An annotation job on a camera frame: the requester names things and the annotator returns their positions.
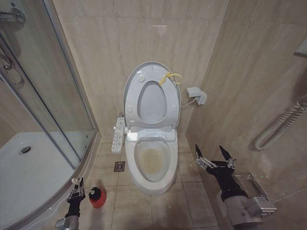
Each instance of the toilet water stain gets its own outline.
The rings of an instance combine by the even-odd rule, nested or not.
[[[159,173],[163,166],[164,155],[156,149],[145,149],[140,153],[140,163],[145,174]]]

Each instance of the yellow cable tie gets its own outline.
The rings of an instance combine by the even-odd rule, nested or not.
[[[180,77],[181,78],[181,82],[178,82],[177,79],[175,78],[176,77]],[[159,85],[162,85],[166,79],[169,78],[171,81],[175,82],[177,85],[180,85],[182,83],[182,79],[183,77],[180,75],[180,74],[177,74],[177,73],[170,73],[168,72],[159,82]]]

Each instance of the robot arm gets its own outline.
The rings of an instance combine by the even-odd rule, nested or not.
[[[75,184],[74,189],[66,199],[69,203],[68,213],[65,218],[59,219],[56,222],[55,228],[58,230],[78,230],[80,217],[80,203],[85,199],[85,189],[83,178],[79,185]]]
[[[221,190],[221,199],[227,207],[227,215],[235,229],[257,229],[263,224],[263,218],[274,213],[277,208],[267,196],[248,197],[232,174],[235,171],[235,159],[220,146],[226,161],[210,161],[204,158],[195,145],[196,160],[207,173],[215,176]]]

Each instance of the red object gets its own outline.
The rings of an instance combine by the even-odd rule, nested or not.
[[[100,189],[100,188],[97,188],[97,187],[95,187],[93,190],[95,191],[94,195],[97,195],[97,194],[99,194],[99,193],[101,193],[101,194],[100,194],[99,197],[89,196],[89,197],[90,197],[90,198],[89,198],[89,199],[90,199],[90,202],[91,202],[93,208],[100,208],[100,207],[102,207],[102,206],[105,204],[105,202],[106,202],[106,193],[104,192],[103,189]]]

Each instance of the wall outlet box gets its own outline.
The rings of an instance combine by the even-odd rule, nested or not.
[[[198,87],[187,88],[189,97],[198,97],[202,95],[202,91]]]
[[[198,87],[187,88],[189,97],[195,97],[197,104],[205,104],[207,94]]]
[[[196,102],[198,105],[205,104],[207,99],[207,94],[204,91],[201,91],[201,96],[196,97]]]

